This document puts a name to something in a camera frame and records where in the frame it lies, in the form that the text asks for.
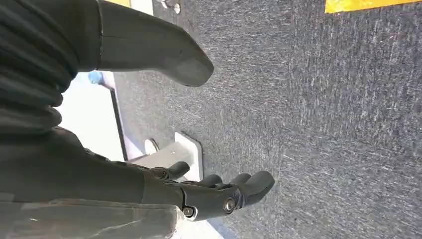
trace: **bolt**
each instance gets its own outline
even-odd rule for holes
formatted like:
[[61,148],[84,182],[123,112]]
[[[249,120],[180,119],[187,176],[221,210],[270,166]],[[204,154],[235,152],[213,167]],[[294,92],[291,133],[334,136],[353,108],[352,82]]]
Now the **bolt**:
[[161,0],[161,5],[165,8],[168,9],[169,6],[167,6],[167,0]]
[[226,200],[226,202],[224,203],[224,210],[225,210],[227,213],[231,213],[231,212],[233,212],[233,211],[234,211],[234,207],[235,207],[234,200],[233,200],[232,198],[228,198],[228,199]]
[[194,215],[194,209],[193,208],[183,208],[183,215],[185,215],[185,217],[190,218]]
[[176,14],[179,14],[180,13],[180,4],[178,4],[178,3],[176,3],[175,5],[174,5],[174,12],[176,13]]

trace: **robotic hand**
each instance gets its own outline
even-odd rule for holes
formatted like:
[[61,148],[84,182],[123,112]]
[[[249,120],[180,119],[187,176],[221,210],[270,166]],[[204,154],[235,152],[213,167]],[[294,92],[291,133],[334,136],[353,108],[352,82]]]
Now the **robotic hand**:
[[189,171],[187,163],[179,162],[168,169],[126,165],[143,172],[146,191],[151,192],[144,200],[156,202],[157,198],[168,199],[177,195],[174,205],[191,221],[226,216],[251,206],[259,202],[274,185],[273,177],[266,171],[253,176],[243,173],[229,183],[223,183],[218,175],[210,175],[200,182],[178,183],[174,180]]
[[204,84],[213,65],[181,28],[103,0],[2,0],[0,19],[0,201],[175,205],[198,221],[253,205],[274,185],[268,172],[179,183],[185,163],[111,162],[56,127],[52,107],[78,71],[155,69],[185,86]]

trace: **yellow marking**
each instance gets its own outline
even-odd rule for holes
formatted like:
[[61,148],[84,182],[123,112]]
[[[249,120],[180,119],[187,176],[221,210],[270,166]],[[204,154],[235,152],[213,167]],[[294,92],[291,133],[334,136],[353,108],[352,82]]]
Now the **yellow marking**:
[[115,4],[130,7],[130,0],[107,0]]
[[326,0],[325,13],[355,11],[417,1],[421,0]]

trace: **metal bracket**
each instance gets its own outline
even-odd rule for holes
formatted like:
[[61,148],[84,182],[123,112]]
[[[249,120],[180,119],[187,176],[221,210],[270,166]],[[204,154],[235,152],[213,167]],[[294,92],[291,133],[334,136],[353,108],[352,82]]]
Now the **metal bracket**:
[[183,133],[174,134],[175,142],[148,156],[133,159],[130,163],[147,168],[169,168],[177,162],[186,162],[190,170],[183,181],[201,181],[204,178],[201,145]]

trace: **black prosthetic hand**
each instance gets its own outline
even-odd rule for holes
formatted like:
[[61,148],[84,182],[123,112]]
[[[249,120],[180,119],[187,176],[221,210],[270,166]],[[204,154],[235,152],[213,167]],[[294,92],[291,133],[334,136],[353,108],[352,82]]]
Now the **black prosthetic hand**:
[[37,140],[1,145],[0,154],[6,158],[0,161],[0,192],[12,195],[15,202],[78,199],[175,205],[187,218],[199,221],[251,206],[274,185],[268,172],[240,174],[229,183],[217,175],[176,182],[189,171],[184,162],[168,169],[113,162],[84,149],[74,134],[61,128]]

